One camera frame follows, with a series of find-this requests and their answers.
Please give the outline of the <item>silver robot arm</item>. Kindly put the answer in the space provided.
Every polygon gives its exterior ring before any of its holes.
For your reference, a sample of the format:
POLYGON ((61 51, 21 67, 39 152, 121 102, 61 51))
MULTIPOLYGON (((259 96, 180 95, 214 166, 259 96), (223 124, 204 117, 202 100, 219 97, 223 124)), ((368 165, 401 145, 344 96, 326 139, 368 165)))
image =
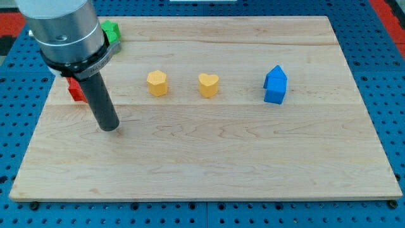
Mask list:
POLYGON ((53 74, 75 79, 99 127, 115 130, 119 118, 100 73, 120 51, 110 42, 91 0, 16 0, 53 74))

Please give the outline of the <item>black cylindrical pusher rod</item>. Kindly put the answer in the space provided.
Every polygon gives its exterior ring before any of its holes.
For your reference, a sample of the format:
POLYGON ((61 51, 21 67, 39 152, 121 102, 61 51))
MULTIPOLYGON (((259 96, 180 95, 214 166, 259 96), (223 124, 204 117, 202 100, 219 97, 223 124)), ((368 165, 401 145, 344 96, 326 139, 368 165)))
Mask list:
POLYGON ((101 74, 95 73, 78 83, 100 129, 103 131, 115 130, 120 121, 101 74))

